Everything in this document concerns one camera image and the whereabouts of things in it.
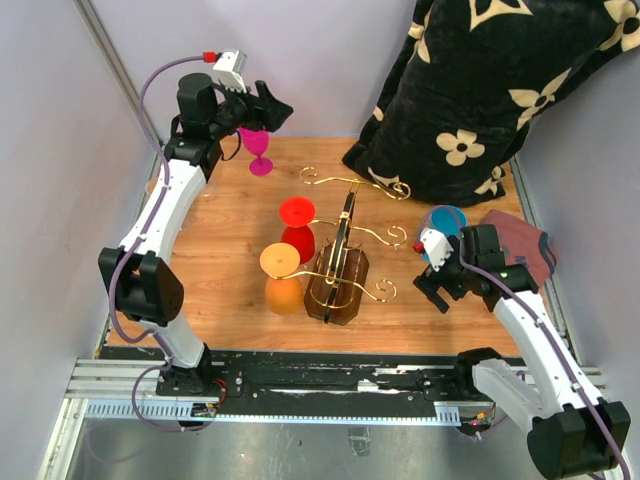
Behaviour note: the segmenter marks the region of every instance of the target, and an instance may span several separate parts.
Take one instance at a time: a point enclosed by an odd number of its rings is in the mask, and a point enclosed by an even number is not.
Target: white wall
[[[243,74],[265,80],[295,113],[282,135],[359,133],[411,24],[414,1],[93,0],[139,89],[159,65],[203,50],[239,48]],[[177,80],[194,64],[158,79],[148,111],[168,134]],[[204,64],[201,71],[208,71]]]
[[[632,415],[640,470],[640,52],[614,60],[535,125],[520,162],[557,249],[578,350]]]
[[[32,479],[151,156],[70,0],[2,2],[0,65],[0,477]]]

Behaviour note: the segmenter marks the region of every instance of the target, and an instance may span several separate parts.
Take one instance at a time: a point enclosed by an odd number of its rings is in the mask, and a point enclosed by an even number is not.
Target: black pillow
[[[630,0],[418,0],[373,115],[343,162],[430,203],[504,195],[531,118],[640,44]]]

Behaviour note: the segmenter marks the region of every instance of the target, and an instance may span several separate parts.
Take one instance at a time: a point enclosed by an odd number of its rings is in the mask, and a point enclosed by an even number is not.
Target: wooden surface
[[[171,260],[171,268],[185,286],[184,309],[195,333],[215,349],[455,355],[490,346],[503,355],[517,355],[509,334],[480,298],[467,295],[452,302],[442,315],[413,286],[426,263],[413,252],[411,243],[429,206],[395,201],[365,186],[358,193],[354,225],[381,235],[389,226],[400,225],[409,239],[395,251],[364,232],[353,231],[351,243],[362,242],[371,263],[367,286],[373,290],[377,279],[388,278],[398,288],[397,297],[381,304],[363,296],[359,315],[346,326],[325,325],[309,318],[304,309],[288,317],[267,310],[266,275],[258,258],[266,246],[280,240],[284,229],[278,217],[280,203],[290,196],[305,196],[315,203],[316,218],[336,220],[349,185],[310,186],[298,175],[302,167],[314,166],[319,178],[354,177],[340,161],[352,143],[351,138],[273,138],[267,156],[275,168],[266,177],[249,173],[251,156],[244,150],[231,162],[218,164],[185,220]],[[231,152],[233,140],[224,146]],[[470,224],[493,208],[520,216],[510,173],[504,184],[506,197],[464,209]],[[312,228],[316,248],[323,238],[334,235],[335,227],[330,225]],[[306,286],[307,277],[302,278]],[[132,322],[124,324],[130,333],[139,331]],[[123,342],[112,333],[109,343]]]

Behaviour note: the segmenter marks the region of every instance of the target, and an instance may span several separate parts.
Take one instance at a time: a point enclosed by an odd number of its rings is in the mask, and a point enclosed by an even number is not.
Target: blue cup
[[[422,225],[419,234],[422,233],[424,228],[432,228],[444,233],[447,237],[449,235],[460,235],[460,229],[467,226],[467,216],[462,210],[451,205],[438,205],[433,207],[431,214],[429,215],[427,225]],[[429,261],[429,256],[426,253],[422,254],[422,258],[426,262]]]

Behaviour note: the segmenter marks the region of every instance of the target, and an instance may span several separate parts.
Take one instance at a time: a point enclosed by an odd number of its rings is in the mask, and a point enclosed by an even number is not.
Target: robotic arm
[[[182,310],[184,288],[169,268],[173,244],[191,204],[222,156],[220,141],[239,127],[276,131],[293,113],[262,81],[256,82],[257,96],[251,94],[241,76],[245,60],[240,51],[218,55],[213,73],[219,84],[204,73],[180,79],[180,114],[172,121],[171,138],[164,149],[169,182],[157,183],[120,246],[104,248],[98,259],[109,289],[116,267],[129,255],[116,283],[116,309],[153,332],[165,356],[171,358],[171,369],[165,376],[172,376],[172,385],[178,384],[180,391],[189,393],[208,390],[214,374],[209,349],[193,333]],[[224,96],[221,104],[215,90]],[[160,178],[164,178],[162,168]],[[144,231],[147,233],[140,242]]]
[[[463,389],[500,405],[527,435],[531,458],[545,478],[614,468],[616,456],[591,409],[604,420],[620,449],[629,430],[629,414],[621,402],[604,400],[583,375],[551,323],[527,268],[505,264],[495,227],[463,228],[461,240],[425,229],[421,242],[432,263],[415,279],[418,289],[443,313],[449,306],[439,295],[440,288],[454,300],[469,290],[481,296],[515,340],[536,385],[533,389],[525,384],[497,352],[485,348],[458,355]]]

